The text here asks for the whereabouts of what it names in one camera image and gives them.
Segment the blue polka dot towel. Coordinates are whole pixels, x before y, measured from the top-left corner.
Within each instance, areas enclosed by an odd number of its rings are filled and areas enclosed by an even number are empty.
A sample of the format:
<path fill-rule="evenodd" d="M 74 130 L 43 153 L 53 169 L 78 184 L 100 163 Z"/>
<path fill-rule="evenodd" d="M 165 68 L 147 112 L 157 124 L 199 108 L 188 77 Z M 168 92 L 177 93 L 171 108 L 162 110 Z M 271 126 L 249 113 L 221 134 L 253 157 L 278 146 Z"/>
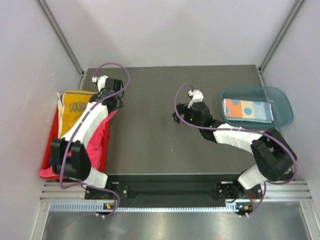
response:
<path fill-rule="evenodd" d="M 265 101 L 224 98 L 222 112 L 227 120 L 271 124 L 274 121 L 272 106 Z"/>

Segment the pink towel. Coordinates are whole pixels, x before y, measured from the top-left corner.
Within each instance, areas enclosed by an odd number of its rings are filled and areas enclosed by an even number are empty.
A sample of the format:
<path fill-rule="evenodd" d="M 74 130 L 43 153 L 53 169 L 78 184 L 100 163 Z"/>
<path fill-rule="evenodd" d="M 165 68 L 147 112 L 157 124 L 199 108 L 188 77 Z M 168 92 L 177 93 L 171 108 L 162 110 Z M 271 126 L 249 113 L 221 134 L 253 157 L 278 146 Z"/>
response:
<path fill-rule="evenodd" d="M 109 116 L 104 120 L 100 126 L 97 128 L 95 133 L 93 134 L 91 140 L 88 144 L 88 156 L 91 160 L 92 166 L 99 170 L 100 172 L 104 172 L 106 170 L 107 165 L 107 149 L 108 149 L 108 141 L 109 141 L 109 126 L 110 120 L 117 113 L 117 111 L 113 111 L 109 114 Z M 58 136 L 58 109 L 55 112 L 55 116 L 53 119 L 51 132 L 48 138 L 43 162 L 41 169 L 39 170 L 39 176 L 42 179 L 53 179 L 58 180 L 59 176 L 53 173 L 51 167 L 51 142 Z"/>

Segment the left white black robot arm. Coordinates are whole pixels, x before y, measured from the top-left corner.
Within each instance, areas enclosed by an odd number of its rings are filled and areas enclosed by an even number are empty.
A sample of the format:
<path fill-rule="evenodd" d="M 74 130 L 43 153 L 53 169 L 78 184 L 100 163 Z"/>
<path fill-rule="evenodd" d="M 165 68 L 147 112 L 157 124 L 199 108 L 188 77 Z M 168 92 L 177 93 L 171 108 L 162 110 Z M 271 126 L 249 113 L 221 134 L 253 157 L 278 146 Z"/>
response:
<path fill-rule="evenodd" d="M 84 105 L 84 112 L 79 119 L 62 137 L 51 142 L 51 166 L 54 174 L 60 175 L 63 172 L 65 178 L 96 187 L 97 194 L 106 199 L 113 194 L 114 187 L 108 183 L 105 173 L 93 167 L 88 146 L 100 124 L 123 107 L 122 98 L 115 93 L 124 84 L 122 80 L 106 75 L 96 78 L 94 82 L 98 92 Z"/>

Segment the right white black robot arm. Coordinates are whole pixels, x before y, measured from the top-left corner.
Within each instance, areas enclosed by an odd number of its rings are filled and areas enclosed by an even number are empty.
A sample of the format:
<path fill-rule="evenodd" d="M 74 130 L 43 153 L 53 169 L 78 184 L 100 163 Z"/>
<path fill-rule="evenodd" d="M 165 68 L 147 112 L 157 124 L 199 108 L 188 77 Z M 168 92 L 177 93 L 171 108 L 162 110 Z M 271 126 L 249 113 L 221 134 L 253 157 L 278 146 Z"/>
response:
<path fill-rule="evenodd" d="M 257 131 L 232 127 L 214 119 L 202 101 L 191 107 L 178 103 L 174 110 L 172 116 L 177 124 L 197 128 L 205 140 L 230 145 L 253 155 L 254 166 L 242 172 L 233 185 L 233 192 L 239 198 L 245 198 L 258 184 L 283 181 L 286 172 L 297 165 L 296 154 L 275 128 Z"/>

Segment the yellow hello towel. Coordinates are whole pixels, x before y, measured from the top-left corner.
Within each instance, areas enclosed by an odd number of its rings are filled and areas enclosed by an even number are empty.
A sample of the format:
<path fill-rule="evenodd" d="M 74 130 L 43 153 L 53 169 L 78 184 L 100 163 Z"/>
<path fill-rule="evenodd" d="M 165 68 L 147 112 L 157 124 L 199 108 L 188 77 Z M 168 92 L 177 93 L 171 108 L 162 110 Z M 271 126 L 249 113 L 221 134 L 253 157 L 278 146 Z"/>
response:
<path fill-rule="evenodd" d="M 67 90 L 57 93 L 58 138 L 66 134 L 85 111 L 90 98 L 96 92 L 85 90 Z"/>

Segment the translucent blue plastic container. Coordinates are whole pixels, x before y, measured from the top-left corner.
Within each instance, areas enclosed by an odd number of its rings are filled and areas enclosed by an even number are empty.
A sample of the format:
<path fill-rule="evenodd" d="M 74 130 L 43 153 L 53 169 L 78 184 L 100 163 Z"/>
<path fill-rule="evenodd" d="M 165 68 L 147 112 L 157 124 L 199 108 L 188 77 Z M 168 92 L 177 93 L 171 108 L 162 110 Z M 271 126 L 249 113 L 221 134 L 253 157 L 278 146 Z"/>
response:
<path fill-rule="evenodd" d="M 219 101 L 223 119 L 234 127 L 278 128 L 294 119 L 289 99 L 275 87 L 229 87 L 220 93 Z"/>

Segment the red plastic bin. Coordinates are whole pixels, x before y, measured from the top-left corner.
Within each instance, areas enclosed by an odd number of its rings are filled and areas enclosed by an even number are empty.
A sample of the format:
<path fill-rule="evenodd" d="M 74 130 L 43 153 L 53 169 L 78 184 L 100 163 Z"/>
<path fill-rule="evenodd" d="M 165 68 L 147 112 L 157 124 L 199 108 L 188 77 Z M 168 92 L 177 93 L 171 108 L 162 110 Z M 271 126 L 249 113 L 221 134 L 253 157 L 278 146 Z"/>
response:
<path fill-rule="evenodd" d="M 76 121 L 81 117 L 83 111 L 70 111 L 68 108 L 58 108 L 55 112 L 51 132 L 47 142 L 42 167 L 39 170 L 39 176 L 42 179 L 58 180 L 60 177 L 53 172 L 52 169 L 52 154 L 51 143 L 54 139 L 61 137 L 64 133 L 73 127 Z M 107 156 L 107 148 L 109 141 L 109 126 L 110 120 L 115 115 L 112 112 L 95 130 L 92 138 L 89 141 L 87 152 L 92 163 L 92 166 L 104 172 L 106 170 L 105 157 Z"/>

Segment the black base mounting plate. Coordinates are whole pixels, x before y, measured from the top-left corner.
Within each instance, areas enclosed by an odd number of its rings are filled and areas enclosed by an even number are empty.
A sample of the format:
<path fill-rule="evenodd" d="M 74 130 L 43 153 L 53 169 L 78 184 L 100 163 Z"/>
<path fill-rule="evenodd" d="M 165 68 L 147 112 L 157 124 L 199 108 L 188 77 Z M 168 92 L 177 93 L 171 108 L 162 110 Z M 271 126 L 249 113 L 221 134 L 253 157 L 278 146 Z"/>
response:
<path fill-rule="evenodd" d="M 124 182 L 113 183 L 111 190 L 116 192 L 122 202 L 137 200 L 139 197 L 155 197 L 163 201 L 165 197 L 187 199 L 192 197 L 208 197 L 213 201 L 259 200 L 262 198 L 262 188 L 259 185 L 245 190 L 235 182 L 220 181 L 169 181 L 169 182 Z"/>

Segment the left aluminium frame post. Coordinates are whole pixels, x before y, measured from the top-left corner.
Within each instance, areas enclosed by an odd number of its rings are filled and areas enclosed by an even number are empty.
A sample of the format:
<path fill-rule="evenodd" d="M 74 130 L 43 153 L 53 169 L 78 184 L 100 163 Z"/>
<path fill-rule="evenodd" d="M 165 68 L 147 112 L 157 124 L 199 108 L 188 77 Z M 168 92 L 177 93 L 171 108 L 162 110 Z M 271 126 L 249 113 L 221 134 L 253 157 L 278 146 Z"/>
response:
<path fill-rule="evenodd" d="M 70 59 L 71 63 L 73 64 L 74 68 L 78 72 L 78 74 L 82 77 L 85 73 L 83 68 L 81 67 L 79 61 L 76 58 L 71 46 L 69 45 L 67 38 L 65 37 L 64 33 L 62 32 L 57 20 L 55 19 L 51 9 L 49 8 L 48 4 L 45 0 L 36 0 L 36 3 L 39 5 L 39 8 L 43 12 L 45 18 L 47 19 L 48 23 L 50 24 L 54 34 L 56 35 L 58 41 L 60 42 L 62 48 L 66 52 L 68 58 Z"/>

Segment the aluminium frame post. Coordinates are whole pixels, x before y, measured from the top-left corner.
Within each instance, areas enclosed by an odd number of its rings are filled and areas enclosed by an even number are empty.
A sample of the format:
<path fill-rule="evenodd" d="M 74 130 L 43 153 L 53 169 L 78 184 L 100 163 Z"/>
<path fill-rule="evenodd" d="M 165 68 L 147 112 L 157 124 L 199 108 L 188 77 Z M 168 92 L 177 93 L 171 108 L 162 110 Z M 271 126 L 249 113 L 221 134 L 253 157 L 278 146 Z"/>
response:
<path fill-rule="evenodd" d="M 275 54 L 276 50 L 280 46 L 280 44 L 281 44 L 282 40 L 284 39 L 286 33 L 288 32 L 289 28 L 291 27 L 291 25 L 293 24 L 298 13 L 302 9 L 304 3 L 305 3 L 305 0 L 296 0 L 295 1 L 292 9 L 290 10 L 284 23 L 282 24 L 278 34 L 276 35 L 271 47 L 269 48 L 266 56 L 264 57 L 261 65 L 257 68 L 259 74 L 262 74 L 263 71 L 266 69 L 267 65 L 269 64 L 269 62 L 272 59 L 273 55 Z"/>
<path fill-rule="evenodd" d="M 39 5 L 39 8 L 43 12 L 45 18 L 47 19 L 48 23 L 50 24 L 54 34 L 56 35 L 58 41 L 60 42 L 62 48 L 66 52 L 68 58 L 70 59 L 71 63 L 73 64 L 74 68 L 78 72 L 78 74 L 82 77 L 85 73 L 83 68 L 81 67 L 79 61 L 76 58 L 71 46 L 69 45 L 67 38 L 65 37 L 64 33 L 62 32 L 57 20 L 55 19 L 51 9 L 49 8 L 48 4 L 45 0 L 36 0 L 36 3 Z"/>

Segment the aluminium extrusion rail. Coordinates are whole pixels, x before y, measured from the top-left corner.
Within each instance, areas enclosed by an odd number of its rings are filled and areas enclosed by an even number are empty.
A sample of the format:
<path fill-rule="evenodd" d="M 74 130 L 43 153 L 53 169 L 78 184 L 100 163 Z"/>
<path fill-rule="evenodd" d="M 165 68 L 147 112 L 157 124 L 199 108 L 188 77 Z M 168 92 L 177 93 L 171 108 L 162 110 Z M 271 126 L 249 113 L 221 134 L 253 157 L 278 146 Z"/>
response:
<path fill-rule="evenodd" d="M 85 199 L 85 189 L 79 185 L 62 189 L 57 182 L 46 182 L 39 199 L 41 201 L 82 201 Z M 312 199 L 305 181 L 293 181 L 284 185 L 270 183 L 266 185 L 265 201 L 304 202 Z"/>

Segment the right aluminium frame post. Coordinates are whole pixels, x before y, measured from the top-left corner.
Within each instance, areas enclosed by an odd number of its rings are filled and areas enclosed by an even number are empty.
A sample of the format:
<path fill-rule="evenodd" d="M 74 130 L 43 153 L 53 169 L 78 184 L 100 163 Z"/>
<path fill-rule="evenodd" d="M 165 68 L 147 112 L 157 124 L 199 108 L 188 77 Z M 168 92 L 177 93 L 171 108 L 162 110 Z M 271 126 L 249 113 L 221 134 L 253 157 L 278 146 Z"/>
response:
<path fill-rule="evenodd" d="M 259 74 L 262 74 L 263 71 L 266 69 L 267 65 L 269 64 L 269 62 L 272 59 L 273 55 L 275 54 L 276 50 L 280 46 L 280 44 L 281 44 L 282 40 L 284 39 L 286 33 L 288 32 L 289 28 L 291 27 L 291 25 L 293 24 L 298 13 L 302 9 L 304 3 L 305 3 L 305 0 L 296 0 L 295 1 L 292 9 L 290 10 L 284 23 L 282 24 L 278 34 L 276 35 L 271 47 L 269 48 L 266 56 L 264 57 L 261 65 L 257 68 Z"/>

